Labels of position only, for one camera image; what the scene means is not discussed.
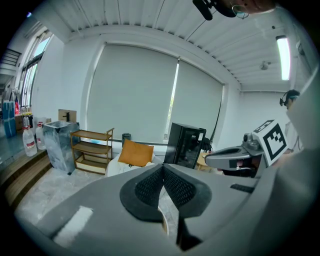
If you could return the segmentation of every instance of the shelf rack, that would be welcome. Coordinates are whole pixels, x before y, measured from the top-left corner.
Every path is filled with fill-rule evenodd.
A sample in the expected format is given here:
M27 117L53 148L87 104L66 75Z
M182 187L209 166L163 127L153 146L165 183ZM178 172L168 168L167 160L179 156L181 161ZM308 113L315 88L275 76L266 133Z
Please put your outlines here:
M107 165L112 160L112 139L114 135L114 129L115 128L112 128L105 133L98 133L88 130L77 130L70 133L72 156L74 165L77 169L96 174L106 174ZM106 145L82 140L80 140L79 143L73 145L73 136L97 141L104 141L106 142ZM82 152L80 157L78 157L77 159L75 158L74 150Z

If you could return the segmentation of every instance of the roller blind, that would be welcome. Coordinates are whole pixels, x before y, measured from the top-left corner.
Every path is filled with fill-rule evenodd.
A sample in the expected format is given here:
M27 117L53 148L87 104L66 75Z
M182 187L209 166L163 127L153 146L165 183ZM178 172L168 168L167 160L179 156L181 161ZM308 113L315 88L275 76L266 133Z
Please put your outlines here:
M179 123L206 129L206 138L214 131L223 86L200 69L184 62L179 72L171 112L171 124Z
M103 133L114 127L121 140L162 143L178 60L133 46L107 45L90 90L87 127Z

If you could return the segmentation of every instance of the ceiling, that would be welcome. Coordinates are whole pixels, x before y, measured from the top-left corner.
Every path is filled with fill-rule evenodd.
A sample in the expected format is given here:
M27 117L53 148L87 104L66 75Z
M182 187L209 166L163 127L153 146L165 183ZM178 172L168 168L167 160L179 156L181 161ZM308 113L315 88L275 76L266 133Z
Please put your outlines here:
M287 90L281 79L276 36L286 28L275 11L227 18L211 9L203 18L192 0L49 0L70 32L105 25L149 27L180 37L219 61L241 84L242 90ZM267 70L261 70L265 61ZM304 83L298 72L296 83Z

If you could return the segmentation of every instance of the blue container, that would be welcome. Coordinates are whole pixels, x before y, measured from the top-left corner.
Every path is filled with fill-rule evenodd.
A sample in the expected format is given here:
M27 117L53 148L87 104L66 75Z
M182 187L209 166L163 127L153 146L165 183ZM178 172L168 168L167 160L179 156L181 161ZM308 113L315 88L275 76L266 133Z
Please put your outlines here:
M4 102L2 106L4 132L7 138L16 136L15 102Z

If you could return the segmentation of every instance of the glass door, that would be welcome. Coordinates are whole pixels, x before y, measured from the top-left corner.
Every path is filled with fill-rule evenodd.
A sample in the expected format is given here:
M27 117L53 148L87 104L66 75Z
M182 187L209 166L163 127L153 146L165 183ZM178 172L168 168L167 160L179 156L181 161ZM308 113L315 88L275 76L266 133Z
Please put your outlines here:
M194 168L201 149L204 133L199 130L184 129L178 148L177 165Z

